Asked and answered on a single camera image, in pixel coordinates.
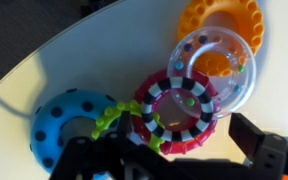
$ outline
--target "white surface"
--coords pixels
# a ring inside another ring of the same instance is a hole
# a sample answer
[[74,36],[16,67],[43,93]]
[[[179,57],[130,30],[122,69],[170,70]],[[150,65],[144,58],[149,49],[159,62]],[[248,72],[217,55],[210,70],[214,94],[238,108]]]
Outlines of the white surface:
[[[29,131],[35,110],[51,97],[77,87],[129,101],[148,74],[166,67],[187,2],[117,3],[50,40],[5,76],[0,81],[0,179],[49,177],[29,150]],[[256,56],[258,81],[240,112],[262,130],[288,135],[288,1],[258,2],[266,27]],[[229,118],[221,119],[204,147],[185,157],[241,162],[228,125]]]

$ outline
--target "gray floor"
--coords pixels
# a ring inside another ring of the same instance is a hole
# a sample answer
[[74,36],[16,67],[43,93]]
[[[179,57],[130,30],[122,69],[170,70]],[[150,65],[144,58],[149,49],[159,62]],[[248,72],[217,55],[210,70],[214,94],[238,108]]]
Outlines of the gray floor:
[[0,79],[47,40],[80,20],[80,0],[0,0]]

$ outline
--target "orange toy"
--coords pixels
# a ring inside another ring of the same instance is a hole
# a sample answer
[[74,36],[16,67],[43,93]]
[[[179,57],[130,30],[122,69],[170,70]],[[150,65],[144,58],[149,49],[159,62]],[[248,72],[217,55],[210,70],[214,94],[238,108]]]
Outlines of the orange toy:
[[[264,34],[263,15],[255,0],[192,0],[181,15],[178,39],[205,26],[220,26],[239,34],[256,54]],[[207,41],[221,41],[221,37]],[[245,60],[239,59],[241,68]],[[208,52],[198,58],[194,69],[208,76],[231,74],[230,62],[220,54]]]

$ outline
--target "blue toy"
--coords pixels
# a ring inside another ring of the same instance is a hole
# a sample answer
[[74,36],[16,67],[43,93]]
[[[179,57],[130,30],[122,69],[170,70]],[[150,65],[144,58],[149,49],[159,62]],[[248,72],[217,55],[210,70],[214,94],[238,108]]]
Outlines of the blue toy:
[[60,132],[65,123],[76,117],[96,120],[108,106],[116,106],[108,95],[70,89],[40,107],[31,129],[30,144],[38,163],[51,173],[64,149]]

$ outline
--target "red ring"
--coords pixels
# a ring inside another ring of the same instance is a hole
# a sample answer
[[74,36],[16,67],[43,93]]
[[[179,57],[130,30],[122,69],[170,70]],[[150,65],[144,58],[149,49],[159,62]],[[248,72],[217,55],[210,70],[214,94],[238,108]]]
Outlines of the red ring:
[[[156,72],[155,74],[149,75],[148,78],[143,82],[143,84],[140,86],[140,88],[135,92],[134,99],[137,102],[142,102],[145,92],[156,82],[159,82],[167,77],[167,70],[163,69],[161,71]],[[218,93],[216,92],[213,85],[209,82],[209,79],[207,76],[203,76],[197,71],[192,71],[192,79],[198,81],[201,85],[206,87],[206,91],[212,96],[216,96]],[[161,100],[161,97],[156,99],[156,104],[159,103]],[[214,104],[215,111],[220,110],[219,104]],[[133,116],[132,123],[134,126],[134,132],[143,140],[144,143],[148,144],[151,133],[144,125],[143,121],[140,117]],[[186,152],[193,150],[199,146],[202,146],[203,143],[208,139],[208,137],[214,132],[215,126],[216,126],[217,120],[212,120],[210,126],[198,137],[194,138],[193,140],[186,141],[186,142],[165,142],[160,145],[160,149],[163,154],[186,154]]]

